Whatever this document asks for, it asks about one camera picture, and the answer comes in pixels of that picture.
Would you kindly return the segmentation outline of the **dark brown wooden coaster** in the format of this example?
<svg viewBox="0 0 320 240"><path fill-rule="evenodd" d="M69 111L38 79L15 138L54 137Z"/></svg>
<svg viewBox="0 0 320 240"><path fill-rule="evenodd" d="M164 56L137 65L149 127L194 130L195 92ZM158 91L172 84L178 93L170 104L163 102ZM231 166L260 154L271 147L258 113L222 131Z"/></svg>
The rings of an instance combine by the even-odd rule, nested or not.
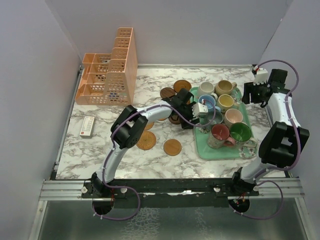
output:
<svg viewBox="0 0 320 240"><path fill-rule="evenodd" d="M176 92L173 88L171 87L164 87L161 89L160 91L160 97L162 99L164 98L171 98L172 96L175 96L176 95Z"/></svg>

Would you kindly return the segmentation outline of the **brown ringed wooden coaster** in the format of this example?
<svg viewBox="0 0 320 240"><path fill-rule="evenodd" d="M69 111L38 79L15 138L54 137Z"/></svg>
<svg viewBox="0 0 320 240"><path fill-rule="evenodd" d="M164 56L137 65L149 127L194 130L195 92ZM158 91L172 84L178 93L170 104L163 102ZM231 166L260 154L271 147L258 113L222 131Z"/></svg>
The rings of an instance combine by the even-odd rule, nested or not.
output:
<svg viewBox="0 0 320 240"><path fill-rule="evenodd" d="M187 91L189 91L191 88L192 85L190 84L190 82L184 79L177 80L173 84L173 89L176 93L178 93L181 89L186 89Z"/></svg>

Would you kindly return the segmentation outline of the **mint green tray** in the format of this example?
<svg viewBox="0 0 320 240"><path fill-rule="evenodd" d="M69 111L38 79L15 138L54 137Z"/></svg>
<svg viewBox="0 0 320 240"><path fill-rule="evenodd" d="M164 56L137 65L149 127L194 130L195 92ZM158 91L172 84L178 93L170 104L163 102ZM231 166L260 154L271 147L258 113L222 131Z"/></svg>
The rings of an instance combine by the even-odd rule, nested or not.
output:
<svg viewBox="0 0 320 240"><path fill-rule="evenodd" d="M193 102L198 101L197 97L197 91L198 87L192 87L189 90L193 94L193 98L191 97L190 100L193 100ZM236 99L237 102L239 102L242 98L241 91L236 87L232 93L231 96ZM246 106L244 103L241 103L238 107L240 112L243 114L243 122L247 124L252 131L252 138L254 137L253 130L249 121L249 117L247 114ZM248 147L243 146L242 148L238 147L228 147L223 146L221 148L211 148L207 144L207 139L209 136L209 133L206 131L202 131L202 128L194 128L194 138L196 142L196 150L200 158L204 160L231 160L231 159L250 159L257 155L258 152L258 144L254 147Z"/></svg>

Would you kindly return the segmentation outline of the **peach mesh file organizer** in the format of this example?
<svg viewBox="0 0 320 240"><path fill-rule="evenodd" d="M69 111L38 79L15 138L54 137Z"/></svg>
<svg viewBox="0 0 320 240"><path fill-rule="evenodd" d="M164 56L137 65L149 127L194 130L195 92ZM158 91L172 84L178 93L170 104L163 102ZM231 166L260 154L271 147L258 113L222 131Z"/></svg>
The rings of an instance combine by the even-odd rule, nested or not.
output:
<svg viewBox="0 0 320 240"><path fill-rule="evenodd" d="M78 105L127 106L134 102L138 58L134 29L120 27L111 53L85 53L75 95Z"/></svg>

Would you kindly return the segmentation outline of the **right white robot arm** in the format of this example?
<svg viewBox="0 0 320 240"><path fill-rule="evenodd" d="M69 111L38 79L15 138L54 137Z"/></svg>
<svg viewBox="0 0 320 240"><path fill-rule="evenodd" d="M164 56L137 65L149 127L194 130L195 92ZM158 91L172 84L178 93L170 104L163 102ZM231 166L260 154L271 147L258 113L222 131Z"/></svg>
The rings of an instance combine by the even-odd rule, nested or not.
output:
<svg viewBox="0 0 320 240"><path fill-rule="evenodd" d="M251 192L256 182L273 170L288 171L296 165L310 132L302 128L292 107L292 92L285 88L286 70L254 70L253 82L244 84L242 102L267 108L272 127L260 143L258 156L233 173L229 189L236 195Z"/></svg>

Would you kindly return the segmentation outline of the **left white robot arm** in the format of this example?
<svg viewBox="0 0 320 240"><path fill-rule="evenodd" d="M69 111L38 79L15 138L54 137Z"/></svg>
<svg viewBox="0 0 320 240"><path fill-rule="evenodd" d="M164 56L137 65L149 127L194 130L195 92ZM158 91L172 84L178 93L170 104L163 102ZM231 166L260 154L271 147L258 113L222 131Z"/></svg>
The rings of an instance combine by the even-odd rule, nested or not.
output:
<svg viewBox="0 0 320 240"><path fill-rule="evenodd" d="M198 102L189 102L194 95L186 89L177 95L166 97L159 103L147 107L126 106L111 126L111 147L99 170L91 176L93 191L97 196L106 197L111 190L116 170L128 149L140 140L145 127L159 119L177 114L182 120L183 129L192 129L200 122L199 115L208 110Z"/></svg>

